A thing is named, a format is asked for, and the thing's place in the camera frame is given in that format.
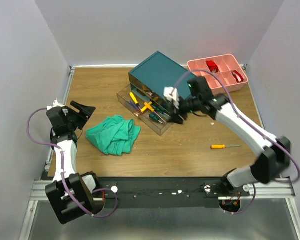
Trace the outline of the clear drawer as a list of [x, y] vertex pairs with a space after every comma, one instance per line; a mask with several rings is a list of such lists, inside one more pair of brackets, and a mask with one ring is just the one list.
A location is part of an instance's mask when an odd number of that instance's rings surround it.
[[[133, 92], [138, 103], [139, 103], [139, 112], [134, 110], [128, 103], [129, 100], [132, 100], [129, 93]], [[147, 127], [152, 129], [156, 134], [159, 136], [162, 136], [171, 126], [172, 124], [168, 122], [168, 119], [170, 116], [162, 115], [158, 112], [151, 112], [149, 109], [147, 109], [145, 112], [142, 112], [141, 109], [145, 106], [144, 103], [151, 104], [151, 106], [158, 106], [162, 108], [159, 103], [159, 98], [155, 97], [154, 100], [150, 98], [148, 94], [145, 94], [141, 90], [139, 90], [137, 87], [135, 87], [133, 84], [128, 84], [126, 87], [124, 87], [121, 91], [119, 91], [117, 94], [118, 101], [126, 107], [131, 113], [133, 113], [140, 121], [142, 121]], [[165, 121], [165, 124], [161, 124], [158, 122], [154, 122], [149, 118], [150, 113], [155, 113], [158, 115], [162, 120]]]

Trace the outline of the orange screwdriver long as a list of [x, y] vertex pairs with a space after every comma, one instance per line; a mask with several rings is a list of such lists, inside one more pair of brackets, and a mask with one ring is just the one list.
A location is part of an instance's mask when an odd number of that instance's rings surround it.
[[224, 145], [224, 144], [216, 144], [212, 145], [210, 148], [212, 150], [221, 150], [221, 149], [226, 149], [226, 148], [239, 148], [241, 145]]

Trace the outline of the yellow screwdriver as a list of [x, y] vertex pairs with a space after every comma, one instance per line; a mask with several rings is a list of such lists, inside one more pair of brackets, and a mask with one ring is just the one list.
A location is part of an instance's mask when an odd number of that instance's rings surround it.
[[144, 107], [141, 109], [141, 112], [144, 113], [146, 110], [150, 110], [154, 112], [155, 110], [152, 108], [151, 104], [145, 102]]
[[133, 93], [133, 92], [130, 92], [130, 93], [129, 93], [129, 96], [131, 97], [131, 99], [132, 99], [132, 101], [134, 102], [134, 104], [135, 104], [136, 106], [139, 106], [139, 102], [138, 102], [136, 96], [134, 95], [134, 93]]

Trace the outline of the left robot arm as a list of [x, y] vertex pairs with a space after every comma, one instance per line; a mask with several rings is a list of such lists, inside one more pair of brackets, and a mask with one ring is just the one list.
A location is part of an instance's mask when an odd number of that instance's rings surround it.
[[55, 100], [46, 109], [52, 124], [50, 145], [56, 156], [55, 175], [45, 188], [47, 198], [61, 224], [85, 214], [97, 214], [102, 205], [94, 201], [101, 191], [97, 175], [90, 171], [79, 174], [76, 167], [78, 152], [77, 130], [82, 130], [95, 112], [93, 106], [72, 101], [69, 106]]

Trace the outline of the green long screwdriver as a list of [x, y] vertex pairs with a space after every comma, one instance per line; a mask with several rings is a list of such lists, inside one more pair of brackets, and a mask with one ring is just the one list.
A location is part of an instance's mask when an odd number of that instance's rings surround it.
[[156, 106], [156, 105], [153, 105], [152, 108], [157, 112], [157, 113], [160, 113], [162, 115], [165, 115], [165, 116], [170, 116], [168, 113], [165, 112], [164, 109], [162, 109], [161, 107], [159, 106]]

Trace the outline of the orange screwdriver short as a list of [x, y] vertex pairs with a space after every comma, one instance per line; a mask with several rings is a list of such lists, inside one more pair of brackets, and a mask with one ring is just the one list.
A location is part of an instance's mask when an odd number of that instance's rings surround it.
[[146, 109], [150, 110], [151, 112], [155, 112], [155, 109], [152, 107], [151, 104], [145, 102], [144, 106], [145, 106]]

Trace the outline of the green small screwdriver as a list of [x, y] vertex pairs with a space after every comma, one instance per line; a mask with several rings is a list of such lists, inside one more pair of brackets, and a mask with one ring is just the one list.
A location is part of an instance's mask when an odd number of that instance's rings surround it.
[[155, 114], [154, 112], [151, 112], [149, 115], [149, 118], [156, 122], [156, 123], [160, 123], [160, 124], [165, 124], [166, 122], [164, 120], [162, 120], [157, 114]]

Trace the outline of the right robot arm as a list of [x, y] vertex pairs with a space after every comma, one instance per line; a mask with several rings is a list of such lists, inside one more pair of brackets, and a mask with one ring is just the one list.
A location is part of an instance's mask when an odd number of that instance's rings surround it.
[[187, 83], [191, 92], [187, 99], [180, 97], [175, 87], [164, 88], [168, 121], [181, 125], [188, 113], [200, 111], [232, 130], [257, 157], [254, 164], [235, 168], [220, 179], [220, 191], [224, 195], [231, 196], [246, 184], [268, 184], [290, 166], [291, 142], [286, 137], [278, 138], [265, 131], [224, 94], [214, 95], [205, 77], [195, 77]]

